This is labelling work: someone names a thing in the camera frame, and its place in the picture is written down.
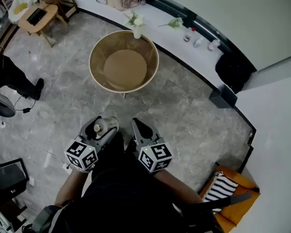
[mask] black pants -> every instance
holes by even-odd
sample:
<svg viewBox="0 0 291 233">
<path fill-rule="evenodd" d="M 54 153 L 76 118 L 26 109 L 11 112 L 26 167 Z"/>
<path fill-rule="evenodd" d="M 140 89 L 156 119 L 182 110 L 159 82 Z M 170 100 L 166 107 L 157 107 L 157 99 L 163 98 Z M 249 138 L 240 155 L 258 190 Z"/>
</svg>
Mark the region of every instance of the black pants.
<svg viewBox="0 0 291 233">
<path fill-rule="evenodd" d="M 0 88 L 5 85 L 26 98 L 36 97 L 35 86 L 26 78 L 25 73 L 9 57 L 0 54 Z"/>
</svg>

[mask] small wooden table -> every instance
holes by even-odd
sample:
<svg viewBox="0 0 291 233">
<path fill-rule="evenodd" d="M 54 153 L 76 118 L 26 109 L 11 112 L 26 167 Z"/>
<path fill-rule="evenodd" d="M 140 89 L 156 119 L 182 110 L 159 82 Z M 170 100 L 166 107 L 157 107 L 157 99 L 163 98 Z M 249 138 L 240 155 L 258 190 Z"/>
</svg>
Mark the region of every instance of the small wooden table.
<svg viewBox="0 0 291 233">
<path fill-rule="evenodd" d="M 36 24 L 30 24 L 27 19 L 32 15 L 32 13 L 37 9 L 43 9 L 46 14 L 41 18 L 41 20 Z M 40 4 L 39 6 L 30 7 L 25 14 L 18 21 L 18 26 L 24 30 L 26 30 L 29 34 L 36 33 L 38 35 L 42 35 L 50 47 L 53 47 L 47 36 L 43 33 L 43 29 L 50 24 L 50 22 L 57 17 L 65 26 L 68 27 L 68 24 L 65 22 L 62 16 L 58 14 L 58 7 L 54 4 L 47 4 L 46 7 Z"/>
</svg>

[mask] small bottle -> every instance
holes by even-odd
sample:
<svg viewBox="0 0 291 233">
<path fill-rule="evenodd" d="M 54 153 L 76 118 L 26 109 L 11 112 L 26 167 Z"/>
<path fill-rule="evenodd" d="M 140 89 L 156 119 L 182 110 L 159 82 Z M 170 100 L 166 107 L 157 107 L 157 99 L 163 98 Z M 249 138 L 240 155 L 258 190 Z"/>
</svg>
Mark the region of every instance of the small bottle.
<svg viewBox="0 0 291 233">
<path fill-rule="evenodd" d="M 187 31 L 187 33 L 185 34 L 183 40 L 185 42 L 189 42 L 190 39 L 193 37 L 194 33 L 195 33 L 195 28 L 191 28 L 190 30 Z"/>
<path fill-rule="evenodd" d="M 221 41 L 219 39 L 215 39 L 208 45 L 208 50 L 213 51 L 216 48 L 218 48 L 218 46 L 220 45 L 221 45 Z"/>
<path fill-rule="evenodd" d="M 204 37 L 200 37 L 199 39 L 196 39 L 193 42 L 193 48 L 198 48 L 200 46 L 200 44 L 202 44 L 203 40 L 204 40 Z"/>
</svg>

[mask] black shoe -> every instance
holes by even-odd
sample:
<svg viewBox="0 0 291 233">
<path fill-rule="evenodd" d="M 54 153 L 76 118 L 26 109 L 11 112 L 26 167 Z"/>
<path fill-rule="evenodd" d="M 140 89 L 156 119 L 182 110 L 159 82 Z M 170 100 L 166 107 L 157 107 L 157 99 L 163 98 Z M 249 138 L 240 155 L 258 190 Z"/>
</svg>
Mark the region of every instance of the black shoe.
<svg viewBox="0 0 291 233">
<path fill-rule="evenodd" d="M 35 85 L 35 100 L 39 100 L 41 97 L 41 91 L 44 87 L 44 80 L 39 79 L 37 84 Z"/>
</svg>

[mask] orange chair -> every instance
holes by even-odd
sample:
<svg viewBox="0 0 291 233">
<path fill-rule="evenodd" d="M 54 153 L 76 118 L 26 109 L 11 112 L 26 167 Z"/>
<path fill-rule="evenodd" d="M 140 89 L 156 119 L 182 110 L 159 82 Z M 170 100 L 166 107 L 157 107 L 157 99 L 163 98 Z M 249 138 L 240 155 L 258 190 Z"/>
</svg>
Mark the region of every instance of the orange chair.
<svg viewBox="0 0 291 233">
<path fill-rule="evenodd" d="M 222 171 L 225 176 L 233 180 L 238 184 L 234 195 L 239 195 L 243 193 L 250 193 L 251 198 L 243 201 L 238 204 L 234 204 L 228 207 L 223 208 L 223 210 L 219 213 L 215 214 L 215 218 L 217 219 L 218 223 L 222 227 L 225 233 L 230 232 L 237 224 L 240 222 L 242 217 L 249 211 L 251 206 L 254 204 L 258 196 L 260 195 L 259 188 L 257 184 L 246 178 L 245 176 L 241 175 L 240 173 L 229 169 L 225 166 L 218 166 L 217 171 Z M 213 182 L 214 176 L 205 186 L 205 188 L 200 193 L 200 196 L 203 197 L 208 188 L 211 186 Z"/>
</svg>

